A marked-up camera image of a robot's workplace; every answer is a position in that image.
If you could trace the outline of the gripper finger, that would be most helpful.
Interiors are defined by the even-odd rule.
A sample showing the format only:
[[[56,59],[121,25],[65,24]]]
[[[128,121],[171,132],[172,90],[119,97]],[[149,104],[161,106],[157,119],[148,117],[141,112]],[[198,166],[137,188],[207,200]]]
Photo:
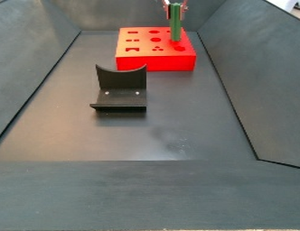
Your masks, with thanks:
[[[163,5],[164,11],[167,11],[168,10],[168,5],[170,5],[170,1],[168,0],[161,0],[161,5]]]
[[[183,0],[183,1],[182,1],[182,4],[180,4],[180,11],[182,11],[182,12],[184,12],[184,11],[187,10],[187,8],[188,8],[188,7],[187,7],[187,2],[188,2],[188,0]]]

